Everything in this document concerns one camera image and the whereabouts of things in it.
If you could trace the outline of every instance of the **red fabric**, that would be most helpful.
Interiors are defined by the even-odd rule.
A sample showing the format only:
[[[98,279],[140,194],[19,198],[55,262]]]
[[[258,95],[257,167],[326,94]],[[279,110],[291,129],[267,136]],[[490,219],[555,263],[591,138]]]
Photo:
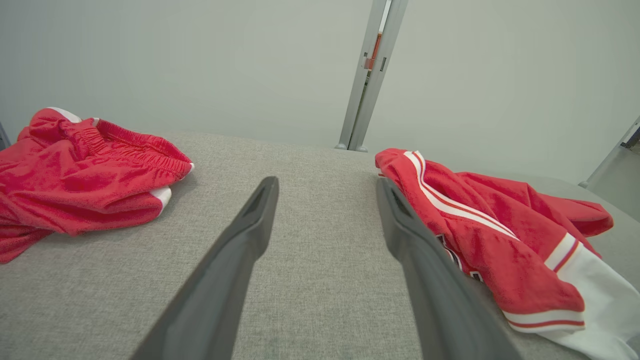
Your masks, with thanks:
[[[553,268],[545,261],[567,233],[597,255],[585,236],[613,226],[603,207],[538,194],[518,181],[456,174],[441,164],[420,159],[416,152],[387,149],[376,155],[376,166],[395,182],[427,227],[439,235],[461,269],[480,275],[503,311],[526,315],[584,310],[580,293],[556,274],[577,243],[567,248],[564,257],[560,255]],[[485,216],[469,215],[472,212],[457,203]]]
[[[0,263],[53,232],[149,222],[163,208],[149,191],[191,170],[191,160],[163,138],[94,122],[43,109],[0,152]]]

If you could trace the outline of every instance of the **elastic waistband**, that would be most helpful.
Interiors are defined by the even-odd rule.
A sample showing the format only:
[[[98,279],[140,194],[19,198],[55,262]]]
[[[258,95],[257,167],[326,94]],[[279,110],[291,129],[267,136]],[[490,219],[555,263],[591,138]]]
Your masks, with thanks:
[[[105,120],[93,119],[78,124],[69,122],[78,139],[92,155],[125,158],[186,176],[191,160],[174,144],[159,136],[140,134]]]

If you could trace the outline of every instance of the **gray fabric surface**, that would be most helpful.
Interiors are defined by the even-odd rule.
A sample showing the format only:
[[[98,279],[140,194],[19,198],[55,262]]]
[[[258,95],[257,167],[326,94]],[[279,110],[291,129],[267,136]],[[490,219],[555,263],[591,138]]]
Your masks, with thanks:
[[[280,201],[269,247],[253,269],[234,359],[420,358],[404,276],[382,237],[372,154],[193,133],[165,137],[196,169],[172,186],[158,219],[77,238],[52,235],[0,266],[0,359],[126,359],[269,175],[280,178]],[[603,203],[616,227],[592,243],[639,286],[640,224],[577,186],[521,180],[551,195]],[[468,283],[525,359],[585,358],[512,331],[489,291]]]

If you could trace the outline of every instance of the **textured fabric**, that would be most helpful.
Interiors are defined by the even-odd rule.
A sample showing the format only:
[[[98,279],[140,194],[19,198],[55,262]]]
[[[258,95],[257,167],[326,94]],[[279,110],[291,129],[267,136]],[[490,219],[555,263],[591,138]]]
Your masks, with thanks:
[[[53,232],[149,222],[171,197],[164,187],[190,170],[163,138],[42,109],[0,152],[0,263]]]
[[[625,342],[640,334],[640,294],[578,230],[600,234],[612,227],[599,204],[454,173],[417,151],[387,149],[376,155],[376,166],[460,270],[487,284],[512,328],[592,359],[637,359]]]
[[[269,247],[253,268],[234,359],[421,358],[404,275],[382,235],[372,154],[160,135],[197,164],[172,186],[160,217],[77,238],[54,234],[0,266],[0,359],[127,359],[268,175],[280,178],[280,200]],[[489,175],[603,204],[616,226],[591,242],[640,284],[635,220],[560,180]],[[585,359],[513,331],[486,286],[468,284],[525,360]]]

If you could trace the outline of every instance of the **white trim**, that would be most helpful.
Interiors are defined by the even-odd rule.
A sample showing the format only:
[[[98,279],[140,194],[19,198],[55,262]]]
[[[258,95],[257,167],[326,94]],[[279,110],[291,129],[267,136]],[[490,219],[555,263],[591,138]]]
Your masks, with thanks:
[[[64,116],[67,120],[69,120],[69,121],[71,121],[73,123],[77,124],[78,122],[82,121],[82,119],[80,119],[79,116],[74,115],[74,114],[70,113],[67,110],[63,110],[61,108],[54,108],[54,107],[50,107],[50,108],[47,108],[47,109],[56,110],[58,113],[60,113],[60,115]]]
[[[571,311],[571,310],[549,310],[543,311],[542,313],[533,313],[533,314],[511,314],[503,311],[504,317],[507,320],[516,323],[522,324],[534,324],[534,323],[543,323],[543,322],[551,322],[558,320],[566,320],[573,322],[583,322],[584,321],[584,313],[580,311]]]
[[[444,247],[444,249],[449,253],[449,256],[451,257],[451,261],[453,261],[454,264],[458,265],[458,267],[460,268],[460,271],[463,271],[462,261],[460,261],[460,257],[456,254],[455,251],[453,251],[447,246],[447,239],[446,239],[446,236],[444,236],[444,234],[441,235],[440,242],[442,243],[442,247]]]
[[[473,277],[474,279],[476,278],[474,275],[478,275],[477,280],[480,282],[484,282],[484,279],[482,278],[482,275],[480,275],[479,271],[470,271],[469,272],[469,276]]]
[[[160,202],[162,203],[162,209],[160,209],[160,212],[158,213],[158,216],[160,216],[160,214],[164,211],[164,207],[166,207],[166,205],[169,203],[169,200],[171,199],[171,189],[169,188],[169,186],[165,186],[160,189],[153,189],[149,191],[149,193],[153,197],[160,200]]]
[[[413,167],[415,167],[416,169],[416,174],[417,174],[417,178],[418,178],[418,185],[420,186],[420,189],[422,190],[422,193],[424,194],[424,196],[427,198],[427,200],[438,210],[442,211],[443,213],[447,213],[447,214],[451,214],[451,215],[456,215],[458,217],[463,217],[463,218],[467,218],[469,220],[473,220],[475,222],[479,222],[480,224],[486,225],[502,234],[505,234],[506,236],[509,236],[515,240],[519,239],[511,232],[511,231],[507,231],[505,229],[507,229],[506,226],[502,225],[503,227],[505,227],[505,229],[503,229],[502,227],[494,224],[493,222],[490,222],[489,220],[482,218],[478,215],[476,215],[475,213],[480,213],[482,215],[484,215],[485,217],[491,218],[489,217],[487,214],[484,214],[478,210],[475,210],[474,213],[471,213],[469,211],[463,211],[460,209],[456,209],[452,206],[449,206],[447,204],[445,204],[444,202],[440,201],[437,197],[435,197],[433,195],[433,193],[438,194],[439,197],[443,198],[443,199],[447,199],[447,201],[451,202],[452,204],[455,204],[457,206],[460,206],[462,204],[460,204],[459,202],[453,201],[450,198],[446,197],[445,195],[442,195],[441,193],[437,192],[434,188],[430,187],[428,184],[426,184],[424,182],[424,172],[426,171],[426,164],[424,163],[420,163],[420,158],[422,158],[422,156],[420,156],[420,158],[416,158],[415,156],[413,156],[413,154],[410,151],[407,151],[404,153],[404,155],[411,161],[411,163],[413,164]]]
[[[557,276],[580,292],[587,326],[540,335],[590,359],[637,359],[626,342],[640,334],[640,293],[579,241]]]
[[[194,163],[189,163],[189,165],[191,165],[191,168],[189,169],[189,172],[187,173],[187,175],[189,175],[193,169],[196,168],[196,165]]]
[[[426,169],[427,169],[427,161],[422,157],[422,154],[421,154],[419,151],[415,151],[415,154],[420,158],[420,161],[422,162],[422,165],[424,166],[424,169],[425,169],[425,172],[426,172]],[[472,208],[472,207],[470,207],[470,206],[468,206],[468,205],[464,205],[464,204],[462,204],[461,202],[457,202],[457,201],[455,201],[455,200],[453,200],[453,199],[450,199],[450,198],[446,197],[444,194],[441,194],[441,193],[437,192],[434,188],[430,187],[430,186],[429,186],[429,184],[425,183],[425,182],[424,182],[424,176],[423,176],[423,177],[421,177],[421,179],[422,179],[422,182],[425,184],[425,186],[429,187],[429,189],[430,189],[432,192],[435,192],[435,193],[436,193],[436,194],[438,194],[439,196],[441,196],[441,197],[443,197],[443,198],[446,198],[446,199],[447,199],[449,202],[451,202],[452,204],[454,204],[454,205],[456,205],[456,206],[459,206],[459,207],[461,207],[461,208],[463,208],[463,209],[465,209],[465,210],[467,210],[467,211],[470,211],[470,212],[472,212],[472,213],[474,213],[474,214],[476,214],[476,215],[478,215],[478,216],[480,216],[480,217],[486,217],[486,218],[490,218],[490,219],[492,219],[493,221],[495,221],[496,223],[498,223],[498,224],[499,224],[499,226],[503,227],[505,231],[507,231],[509,234],[513,235],[513,237],[516,237],[516,234],[514,234],[514,233],[513,233],[513,231],[511,231],[511,230],[510,230],[507,226],[505,226],[504,224],[500,223],[498,220],[494,219],[493,217],[490,217],[489,215],[487,215],[487,214],[483,213],[482,211],[476,210],[476,209],[474,209],[474,208]]]
[[[551,255],[545,260],[545,265],[554,270],[558,266],[565,256],[571,251],[576,239],[567,233],[562,240],[556,245],[556,248],[551,252]]]
[[[584,326],[578,326],[578,325],[566,325],[566,324],[555,324],[555,325],[547,325],[547,326],[541,326],[541,327],[519,327],[519,326],[515,326],[512,323],[508,322],[509,326],[511,326],[511,328],[513,328],[513,330],[518,331],[518,332],[524,332],[526,334],[534,334],[534,333],[538,333],[538,332],[545,332],[545,331],[556,331],[556,330],[564,330],[564,331],[576,331],[576,330],[584,330],[585,327]]]

